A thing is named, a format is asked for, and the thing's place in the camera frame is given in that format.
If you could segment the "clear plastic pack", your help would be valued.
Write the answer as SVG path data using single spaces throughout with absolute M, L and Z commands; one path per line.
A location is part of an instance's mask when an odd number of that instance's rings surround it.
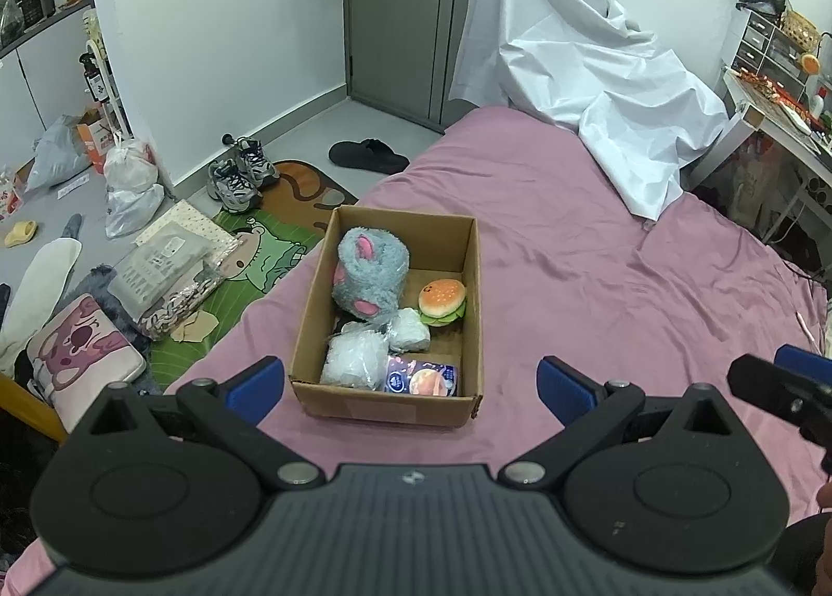
M 386 378 L 388 341 L 368 324 L 350 321 L 330 338 L 321 385 L 378 391 Z

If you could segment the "white bundle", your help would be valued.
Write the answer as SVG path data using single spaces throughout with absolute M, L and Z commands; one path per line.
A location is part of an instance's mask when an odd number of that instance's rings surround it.
M 430 347 L 430 330 L 418 310 L 401 308 L 386 324 L 386 342 L 392 352 L 423 352 Z

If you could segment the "folded bedding packages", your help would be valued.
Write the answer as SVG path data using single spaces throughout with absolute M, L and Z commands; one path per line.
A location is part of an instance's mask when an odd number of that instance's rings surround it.
M 159 340 L 226 279 L 222 263 L 240 245 L 189 202 L 178 202 L 145 228 L 114 268 L 109 293 L 139 333 Z

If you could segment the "white desk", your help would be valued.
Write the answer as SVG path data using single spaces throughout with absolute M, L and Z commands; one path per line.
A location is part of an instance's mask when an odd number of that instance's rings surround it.
M 731 220 L 759 230 L 763 241 L 804 212 L 829 224 L 830 145 L 764 77 L 726 68 L 722 83 L 731 117 L 703 158 L 683 170 L 684 188 L 694 192 L 729 166 L 729 188 L 718 198 Z

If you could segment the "black slipper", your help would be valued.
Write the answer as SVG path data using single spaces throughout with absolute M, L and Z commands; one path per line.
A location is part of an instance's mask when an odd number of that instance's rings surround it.
M 396 154 L 389 145 L 376 138 L 336 142 L 329 149 L 329 159 L 341 168 L 381 175 L 396 175 L 410 165 L 405 155 Z

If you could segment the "white plastic bag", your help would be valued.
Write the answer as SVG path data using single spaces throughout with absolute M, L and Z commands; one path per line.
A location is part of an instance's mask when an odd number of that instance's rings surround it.
M 103 166 L 107 189 L 105 234 L 117 238 L 144 228 L 165 198 L 158 166 L 139 139 L 119 141 L 107 152 Z

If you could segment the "grey door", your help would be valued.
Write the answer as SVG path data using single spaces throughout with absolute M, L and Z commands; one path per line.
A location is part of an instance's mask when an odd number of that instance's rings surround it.
M 344 0 L 348 96 L 441 133 L 471 110 L 448 97 L 468 0 Z

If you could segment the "blue tissue pack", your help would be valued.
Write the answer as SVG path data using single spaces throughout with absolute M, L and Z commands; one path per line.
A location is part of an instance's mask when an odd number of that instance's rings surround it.
M 453 365 L 389 357 L 382 390 L 394 395 L 453 397 L 457 395 L 457 369 Z

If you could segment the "plush hamburger toy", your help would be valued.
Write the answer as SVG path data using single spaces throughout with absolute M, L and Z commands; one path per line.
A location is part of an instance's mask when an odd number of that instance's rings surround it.
M 446 327 L 464 317 L 467 288 L 458 279 L 436 279 L 420 289 L 418 312 L 428 327 Z

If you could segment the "green cartoon floor mat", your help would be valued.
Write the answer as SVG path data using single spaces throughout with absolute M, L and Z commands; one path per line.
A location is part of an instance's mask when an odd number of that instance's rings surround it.
M 337 207 L 357 198 L 320 169 L 302 161 L 279 161 L 278 183 L 262 193 L 248 214 L 222 210 L 214 222 L 238 240 L 223 261 L 226 280 L 172 333 L 154 342 L 149 371 L 165 389 L 184 375 L 240 320 L 248 304 L 271 292 L 279 279 L 316 244 Z

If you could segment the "white crumpled sheet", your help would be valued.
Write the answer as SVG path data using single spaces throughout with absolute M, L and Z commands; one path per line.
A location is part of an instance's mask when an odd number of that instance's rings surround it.
M 727 123 L 717 93 L 616 0 L 468 0 L 448 96 L 571 128 L 646 220 Z

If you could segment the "white drawer organizer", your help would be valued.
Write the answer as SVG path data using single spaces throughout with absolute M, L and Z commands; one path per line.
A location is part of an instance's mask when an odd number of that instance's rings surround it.
M 725 67 L 804 85 L 808 73 L 800 57 L 800 48 L 769 20 L 750 10 L 733 10 L 721 53 Z

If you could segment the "cardboard box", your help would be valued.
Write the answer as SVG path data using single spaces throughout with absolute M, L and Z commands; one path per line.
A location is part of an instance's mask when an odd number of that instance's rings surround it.
M 458 429 L 484 397 L 481 337 L 473 218 L 345 207 L 289 379 L 311 416 Z

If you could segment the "grey fluffy plush toy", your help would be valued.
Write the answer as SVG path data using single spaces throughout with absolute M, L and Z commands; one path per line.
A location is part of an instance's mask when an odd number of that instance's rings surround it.
M 371 326 L 386 326 L 398 313 L 409 258 L 408 247 L 392 232 L 351 228 L 337 247 L 335 304 Z

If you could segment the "grey sneaker pair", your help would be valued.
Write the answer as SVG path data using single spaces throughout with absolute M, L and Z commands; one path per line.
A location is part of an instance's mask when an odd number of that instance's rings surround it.
M 222 136 L 227 152 L 209 165 L 207 196 L 224 212 L 245 214 L 261 206 L 262 192 L 279 182 L 279 172 L 265 156 L 261 142 L 248 137 Z

